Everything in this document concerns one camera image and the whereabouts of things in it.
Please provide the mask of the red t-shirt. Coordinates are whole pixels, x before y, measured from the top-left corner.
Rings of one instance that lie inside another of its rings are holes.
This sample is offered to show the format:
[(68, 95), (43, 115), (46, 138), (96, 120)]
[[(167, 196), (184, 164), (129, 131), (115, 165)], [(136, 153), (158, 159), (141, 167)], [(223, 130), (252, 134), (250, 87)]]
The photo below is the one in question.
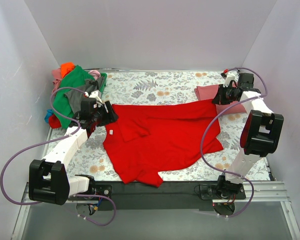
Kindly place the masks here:
[(211, 100), (176, 105), (119, 105), (118, 120), (106, 125), (104, 149), (124, 184), (159, 187), (160, 172), (190, 167), (201, 153), (223, 150)]

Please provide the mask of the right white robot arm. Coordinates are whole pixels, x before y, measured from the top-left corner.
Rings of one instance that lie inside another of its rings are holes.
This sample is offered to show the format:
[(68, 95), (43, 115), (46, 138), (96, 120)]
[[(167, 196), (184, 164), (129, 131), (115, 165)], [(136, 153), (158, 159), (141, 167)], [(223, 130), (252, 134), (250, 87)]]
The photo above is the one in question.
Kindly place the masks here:
[(248, 113), (239, 141), (239, 153), (226, 173), (217, 180), (215, 191), (222, 199), (234, 197), (243, 191), (243, 178), (253, 165), (276, 151), (284, 123), (281, 114), (274, 113), (254, 87), (252, 73), (235, 76), (228, 70), (221, 73), (225, 82), (218, 86), (212, 103), (216, 105), (239, 104)]

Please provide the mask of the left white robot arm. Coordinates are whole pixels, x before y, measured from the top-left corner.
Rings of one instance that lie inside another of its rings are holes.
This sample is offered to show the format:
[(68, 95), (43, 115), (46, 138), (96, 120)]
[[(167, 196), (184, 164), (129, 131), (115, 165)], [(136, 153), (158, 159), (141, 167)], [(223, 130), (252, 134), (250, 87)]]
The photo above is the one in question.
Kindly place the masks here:
[(81, 101), (64, 137), (41, 160), (29, 166), (28, 196), (32, 201), (63, 205), (68, 198), (80, 194), (85, 200), (96, 196), (94, 177), (77, 174), (68, 177), (67, 167), (97, 127), (114, 123), (119, 116), (110, 101), (101, 102), (93, 97)]

